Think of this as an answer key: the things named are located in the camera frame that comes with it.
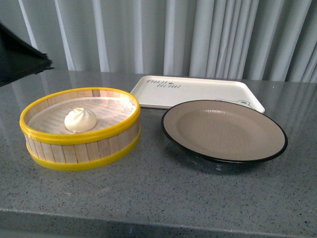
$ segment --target white tray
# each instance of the white tray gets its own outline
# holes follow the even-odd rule
[[[264,107],[250,89],[241,82],[144,76],[132,89],[143,108],[169,109],[193,100],[218,100],[236,103],[264,113]]]

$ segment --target ceramic plate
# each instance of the ceramic plate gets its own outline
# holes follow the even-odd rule
[[[161,125],[171,141],[211,161],[266,161],[287,147],[284,130],[272,119],[229,102],[178,104],[166,111]]]

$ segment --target yellow band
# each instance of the yellow band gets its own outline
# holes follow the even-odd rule
[[[101,158],[98,160],[90,161],[90,162],[84,162],[79,164],[61,164],[61,163],[54,163],[50,161],[46,161],[43,159],[40,159],[36,155],[34,155],[31,150],[29,149],[28,145],[26,145],[28,151],[30,152],[33,160],[38,163],[39,165],[42,165],[43,167],[46,167],[48,169],[52,170],[60,170],[60,171],[81,171],[81,170],[89,170],[98,168],[107,164],[110,164],[123,156],[127,155],[138,143],[140,139],[141,129],[139,130],[138,136],[124,149],[120,150],[119,152],[107,156],[105,158]]]
[[[103,91],[115,91],[119,92],[125,95],[128,95],[133,100],[137,102],[137,107],[135,112],[126,120],[113,125],[109,128],[98,130],[98,131],[92,131],[92,132],[84,132],[79,134],[69,134],[69,135],[61,135],[61,134],[53,134],[53,133],[46,133],[42,131],[35,130],[31,127],[29,127],[25,121],[24,117],[26,113],[35,105],[38,103],[47,100],[48,98],[52,98],[61,94],[70,93],[70,92],[76,92],[76,91],[85,91],[85,90],[103,90]],[[22,132],[30,137],[33,140],[37,140],[40,142],[44,142],[47,144],[58,144],[58,145],[73,145],[73,144],[84,144],[84,143],[90,143],[95,142],[99,140],[103,140],[106,138],[110,138],[112,136],[115,136],[128,128],[130,128],[136,121],[139,119],[140,116],[140,105],[138,103],[138,100],[136,97],[134,97],[132,94],[127,93],[125,91],[114,89],[114,88],[102,88],[102,87],[90,87],[90,88],[76,88],[76,89],[70,89],[66,91],[61,91],[57,93],[50,94],[48,96],[45,96],[43,98],[40,98],[36,100],[35,102],[31,103],[29,106],[27,106],[20,116],[20,127]]]

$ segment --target white curtain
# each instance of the white curtain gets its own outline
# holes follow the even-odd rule
[[[56,69],[317,82],[317,0],[0,0]]]

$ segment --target countertop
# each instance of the countertop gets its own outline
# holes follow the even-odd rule
[[[79,87],[130,92],[143,75],[48,70],[0,88],[0,229],[76,237],[316,237],[316,84],[241,80],[286,132],[279,157],[218,164],[164,135],[165,110],[141,109],[138,145],[101,168],[36,164],[19,127],[33,101]]]

